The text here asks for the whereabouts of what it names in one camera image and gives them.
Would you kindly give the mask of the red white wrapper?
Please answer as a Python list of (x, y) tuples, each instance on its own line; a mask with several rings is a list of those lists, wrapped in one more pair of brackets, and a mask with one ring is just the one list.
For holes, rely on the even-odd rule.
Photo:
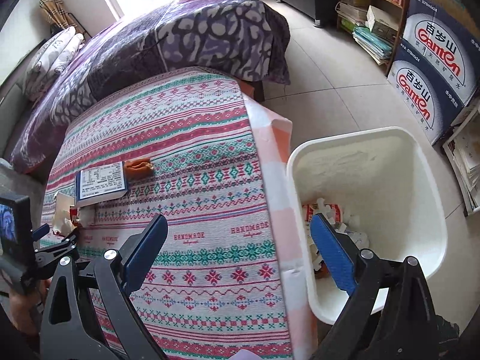
[(55, 194), (55, 213), (52, 231), (57, 236), (67, 236), (76, 228), (88, 228), (95, 224), (93, 206), (75, 207), (74, 198), (64, 193)]

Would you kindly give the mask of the blue white medicine box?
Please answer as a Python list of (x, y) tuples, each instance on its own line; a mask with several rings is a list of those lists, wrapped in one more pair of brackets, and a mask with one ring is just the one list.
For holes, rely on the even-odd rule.
[(122, 161), (79, 171), (75, 178), (75, 207), (91, 206), (122, 198), (128, 181)]

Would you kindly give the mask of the orange peel piece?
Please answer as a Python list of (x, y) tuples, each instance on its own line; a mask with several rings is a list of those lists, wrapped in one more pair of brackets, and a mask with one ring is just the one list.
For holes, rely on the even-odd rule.
[(141, 180), (154, 173), (155, 167), (150, 158), (137, 158), (124, 162), (124, 174), (128, 181)]

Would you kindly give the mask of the white plastic trash bin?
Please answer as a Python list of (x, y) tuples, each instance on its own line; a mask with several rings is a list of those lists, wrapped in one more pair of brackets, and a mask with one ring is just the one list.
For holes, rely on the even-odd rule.
[(330, 277), (316, 279), (302, 206), (318, 198), (359, 216), (380, 258), (414, 256), (427, 279), (442, 266), (448, 246), (443, 207), (431, 168), (416, 139), (401, 127), (307, 141), (286, 165), (289, 199), (306, 269), (307, 298), (318, 320), (334, 324), (348, 295)]

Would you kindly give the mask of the striped patterned table cloth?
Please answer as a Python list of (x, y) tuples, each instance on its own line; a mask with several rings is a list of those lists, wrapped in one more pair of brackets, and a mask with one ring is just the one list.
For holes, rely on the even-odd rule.
[(291, 359), (260, 158), (236, 80), (192, 67), (124, 88), (69, 126), (49, 174), (42, 217), (76, 174), (148, 159), (154, 171), (98, 204), (80, 255), (119, 248), (155, 215), (168, 237), (131, 302), (171, 359), (228, 359), (249, 350)]

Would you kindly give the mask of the pink checked under cloth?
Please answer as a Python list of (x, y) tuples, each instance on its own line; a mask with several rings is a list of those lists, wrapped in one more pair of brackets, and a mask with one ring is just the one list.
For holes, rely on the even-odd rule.
[(272, 235), (277, 250), (281, 287), (294, 359), (309, 359), (317, 348), (317, 322), (308, 305), (306, 269), (302, 259), (294, 206), (287, 189), (292, 122), (251, 98), (252, 85), (238, 80), (259, 155)]

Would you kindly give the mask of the lower Ganten water carton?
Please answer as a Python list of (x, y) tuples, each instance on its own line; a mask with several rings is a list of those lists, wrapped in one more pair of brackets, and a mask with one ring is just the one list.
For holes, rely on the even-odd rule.
[(464, 108), (450, 85), (407, 41), (401, 41), (396, 50), (388, 81), (432, 146)]

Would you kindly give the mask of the ganten water carton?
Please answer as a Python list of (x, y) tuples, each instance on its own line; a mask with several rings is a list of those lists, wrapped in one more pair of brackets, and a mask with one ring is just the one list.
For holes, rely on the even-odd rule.
[(410, 0), (403, 39), (468, 105), (479, 85), (479, 39), (430, 0)]
[(432, 146), (464, 108), (450, 85), (407, 41), (401, 41), (396, 50), (388, 81)]

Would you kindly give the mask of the upper Ganten water carton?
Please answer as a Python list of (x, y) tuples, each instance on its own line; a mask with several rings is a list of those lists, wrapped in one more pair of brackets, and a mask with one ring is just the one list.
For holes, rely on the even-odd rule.
[(479, 39), (430, 0), (410, 0), (403, 39), (468, 105), (479, 85)]

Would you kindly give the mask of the purple patterned bed blanket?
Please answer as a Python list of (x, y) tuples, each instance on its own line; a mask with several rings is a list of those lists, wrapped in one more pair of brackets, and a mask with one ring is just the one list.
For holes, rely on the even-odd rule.
[(172, 0), (123, 18), (93, 37), (40, 98), (9, 163), (29, 173), (61, 147), (70, 123), (96, 102), (140, 81), (205, 67), (249, 82), (288, 85), (287, 20), (261, 0)]

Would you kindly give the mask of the plaid folding chair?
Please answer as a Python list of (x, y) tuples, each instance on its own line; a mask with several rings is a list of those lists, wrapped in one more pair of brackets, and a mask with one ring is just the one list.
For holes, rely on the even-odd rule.
[(49, 24), (51, 36), (69, 27), (74, 27), (76, 33), (81, 33), (86, 40), (91, 38), (91, 35), (85, 27), (66, 9), (63, 0), (40, 0), (39, 8), (42, 17), (46, 20), (47, 24)]

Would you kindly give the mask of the wooden bookshelf with books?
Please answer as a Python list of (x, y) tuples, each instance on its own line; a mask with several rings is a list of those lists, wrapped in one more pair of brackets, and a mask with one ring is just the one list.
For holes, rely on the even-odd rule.
[(407, 20), (410, 0), (338, 0), (337, 27), (390, 73)]

